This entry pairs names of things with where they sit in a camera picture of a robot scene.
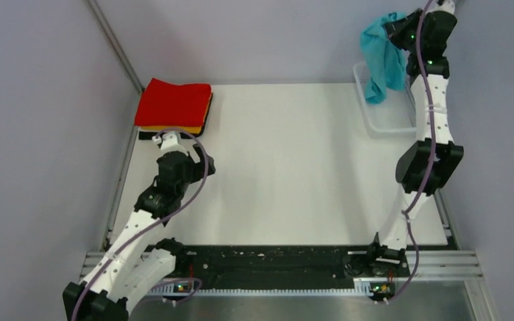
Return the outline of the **teal t-shirt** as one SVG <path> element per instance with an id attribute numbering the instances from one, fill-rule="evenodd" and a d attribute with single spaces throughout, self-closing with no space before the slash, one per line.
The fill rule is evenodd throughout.
<path id="1" fill-rule="evenodd" d="M 388 96 L 388 89 L 405 89 L 406 58 L 402 50 L 389 40 L 384 28 L 386 23 L 405 17 L 401 11 L 382 15 L 361 32 L 359 46 L 370 74 L 364 89 L 365 101 L 369 104 L 382 103 Z"/>

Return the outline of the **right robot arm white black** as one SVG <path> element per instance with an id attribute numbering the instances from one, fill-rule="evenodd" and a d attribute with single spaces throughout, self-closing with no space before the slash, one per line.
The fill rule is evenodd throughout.
<path id="1" fill-rule="evenodd" d="M 454 5 L 439 2 L 383 25 L 389 44 L 409 53 L 406 74 L 414 98 L 416 140 L 397 161 L 398 198 L 367 251 L 365 265 L 375 276 L 406 265 L 413 221 L 464 156 L 463 146 L 450 133 L 446 105 L 450 68 L 444 51 L 456 23 Z"/>

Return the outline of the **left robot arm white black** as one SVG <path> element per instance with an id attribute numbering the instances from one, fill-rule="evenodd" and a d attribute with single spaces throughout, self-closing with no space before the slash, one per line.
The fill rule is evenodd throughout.
<path id="1" fill-rule="evenodd" d="M 140 258 L 170 218 L 190 204 L 183 200 L 189 186 L 203 186 L 216 171 L 202 144 L 196 142 L 193 149 L 198 163 L 180 143 L 161 143 L 158 173 L 138 196 L 123 231 L 89 274 L 65 287 L 68 320 L 128 320 L 158 281 L 185 273 L 188 259 L 177 251 L 181 244 L 174 239 L 164 239 L 145 261 Z"/>

